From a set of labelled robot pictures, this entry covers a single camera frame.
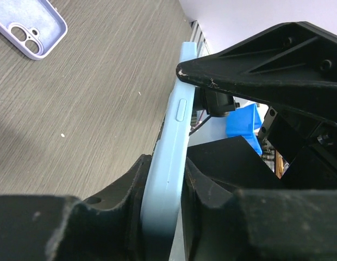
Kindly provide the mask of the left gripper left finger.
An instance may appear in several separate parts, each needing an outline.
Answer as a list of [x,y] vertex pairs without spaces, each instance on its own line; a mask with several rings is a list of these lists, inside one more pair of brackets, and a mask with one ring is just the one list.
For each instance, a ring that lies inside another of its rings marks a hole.
[[0,195],[0,260],[144,260],[140,207],[152,161],[81,200]]

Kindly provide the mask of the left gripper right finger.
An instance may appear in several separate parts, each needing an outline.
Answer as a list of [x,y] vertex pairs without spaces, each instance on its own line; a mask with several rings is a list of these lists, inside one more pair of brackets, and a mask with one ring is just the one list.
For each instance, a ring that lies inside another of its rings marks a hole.
[[337,260],[337,190],[229,192],[188,160],[182,220],[186,260]]

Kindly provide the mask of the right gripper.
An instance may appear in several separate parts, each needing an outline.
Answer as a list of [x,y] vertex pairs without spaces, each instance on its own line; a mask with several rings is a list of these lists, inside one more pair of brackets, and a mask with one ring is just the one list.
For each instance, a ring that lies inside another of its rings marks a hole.
[[309,22],[280,23],[181,62],[176,75],[286,109],[269,107],[259,132],[289,164],[281,177],[285,187],[337,188],[337,35]]

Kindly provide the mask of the phone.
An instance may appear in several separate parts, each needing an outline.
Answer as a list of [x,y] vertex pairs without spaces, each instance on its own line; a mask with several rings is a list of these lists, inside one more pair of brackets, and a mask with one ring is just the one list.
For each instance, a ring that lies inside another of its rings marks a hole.
[[145,260],[168,260],[176,230],[195,87],[176,79],[153,151],[140,219]]
[[0,1],[0,33],[32,60],[47,57],[67,31],[50,1]]

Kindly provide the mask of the blue plastic bin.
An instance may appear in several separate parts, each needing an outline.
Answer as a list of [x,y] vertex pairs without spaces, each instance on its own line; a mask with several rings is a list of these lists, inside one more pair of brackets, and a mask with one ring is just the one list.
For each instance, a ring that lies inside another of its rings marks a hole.
[[262,155],[263,151],[255,134],[262,124],[256,104],[238,108],[231,111],[226,118],[226,136],[242,136],[259,155]]

